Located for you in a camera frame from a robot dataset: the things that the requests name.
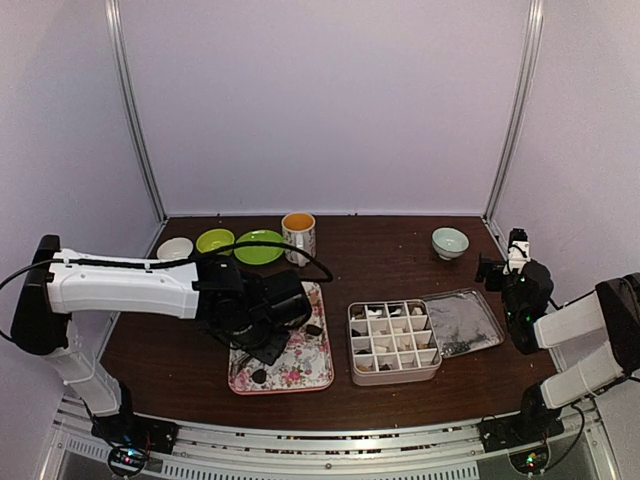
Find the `floral pink tray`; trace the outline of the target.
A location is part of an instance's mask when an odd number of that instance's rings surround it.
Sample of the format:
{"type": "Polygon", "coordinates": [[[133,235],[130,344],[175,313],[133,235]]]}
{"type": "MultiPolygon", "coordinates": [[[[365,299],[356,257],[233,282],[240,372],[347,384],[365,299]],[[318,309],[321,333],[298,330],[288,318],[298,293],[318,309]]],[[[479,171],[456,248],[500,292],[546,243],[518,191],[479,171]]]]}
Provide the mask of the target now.
{"type": "Polygon", "coordinates": [[[234,361],[244,354],[229,353],[227,384],[237,395],[267,395],[323,390],[334,380],[334,367],[322,290],[319,284],[303,284],[312,307],[310,319],[291,333],[282,355],[271,366],[247,366],[232,372],[234,361]]]}

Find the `pink rabbit tin lid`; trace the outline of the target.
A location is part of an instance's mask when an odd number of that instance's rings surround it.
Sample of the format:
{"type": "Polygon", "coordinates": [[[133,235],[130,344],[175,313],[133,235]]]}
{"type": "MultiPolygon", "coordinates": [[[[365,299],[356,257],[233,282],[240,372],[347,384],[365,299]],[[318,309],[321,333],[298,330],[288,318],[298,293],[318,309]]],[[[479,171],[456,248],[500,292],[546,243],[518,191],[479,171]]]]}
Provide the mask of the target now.
{"type": "Polygon", "coordinates": [[[443,358],[502,344],[505,333],[484,296],[473,288],[428,295],[428,316],[443,358]]]}

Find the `pink divided tin box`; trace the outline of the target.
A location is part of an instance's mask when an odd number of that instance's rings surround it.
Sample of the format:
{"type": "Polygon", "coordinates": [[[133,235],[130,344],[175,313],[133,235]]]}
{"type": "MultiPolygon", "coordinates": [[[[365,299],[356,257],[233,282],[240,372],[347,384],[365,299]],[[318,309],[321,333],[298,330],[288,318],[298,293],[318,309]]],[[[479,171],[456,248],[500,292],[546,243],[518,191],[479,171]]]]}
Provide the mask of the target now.
{"type": "Polygon", "coordinates": [[[430,381],[442,364],[420,299],[355,302],[348,307],[346,333],[352,381],[360,387],[430,381]]]}

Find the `metal serving tongs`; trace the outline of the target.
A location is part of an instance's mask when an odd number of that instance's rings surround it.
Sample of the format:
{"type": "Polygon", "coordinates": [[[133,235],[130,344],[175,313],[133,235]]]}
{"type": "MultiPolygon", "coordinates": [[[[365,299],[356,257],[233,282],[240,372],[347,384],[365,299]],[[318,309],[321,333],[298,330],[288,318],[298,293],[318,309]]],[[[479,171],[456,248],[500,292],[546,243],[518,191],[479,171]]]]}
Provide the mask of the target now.
{"type": "Polygon", "coordinates": [[[247,366],[261,366],[261,365],[262,365],[261,361],[259,361],[249,353],[244,353],[234,361],[232,372],[234,374],[238,374],[247,366]]]}

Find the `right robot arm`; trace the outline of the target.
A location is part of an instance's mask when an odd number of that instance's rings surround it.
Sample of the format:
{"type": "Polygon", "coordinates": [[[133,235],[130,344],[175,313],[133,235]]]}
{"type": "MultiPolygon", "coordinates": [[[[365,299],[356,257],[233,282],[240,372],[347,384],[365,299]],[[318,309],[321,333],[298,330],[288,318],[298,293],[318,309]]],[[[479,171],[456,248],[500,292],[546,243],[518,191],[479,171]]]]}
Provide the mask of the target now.
{"type": "Polygon", "coordinates": [[[558,425],[562,409],[629,378],[639,369],[639,275],[598,283],[583,297],[547,311],[553,281],[521,248],[507,261],[478,259],[475,281],[501,294],[507,330],[523,354],[551,350],[604,329],[606,339],[575,365],[527,388],[518,414],[485,424],[493,439],[536,441],[558,425]]]}

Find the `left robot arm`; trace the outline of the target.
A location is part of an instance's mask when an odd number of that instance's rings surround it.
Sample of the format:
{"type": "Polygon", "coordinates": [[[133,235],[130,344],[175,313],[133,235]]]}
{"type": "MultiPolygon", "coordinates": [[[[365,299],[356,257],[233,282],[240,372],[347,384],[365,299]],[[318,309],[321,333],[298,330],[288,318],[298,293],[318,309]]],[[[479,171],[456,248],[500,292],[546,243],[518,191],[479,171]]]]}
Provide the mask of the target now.
{"type": "Polygon", "coordinates": [[[171,261],[100,257],[64,249],[44,236],[24,279],[7,340],[46,358],[64,384],[84,401],[91,419],[123,444],[144,433],[125,385],[110,376],[78,337],[74,313],[149,313],[203,323],[223,345],[271,365],[292,330],[312,315],[310,300],[292,270],[262,277],[241,270],[219,247],[171,261]]]}

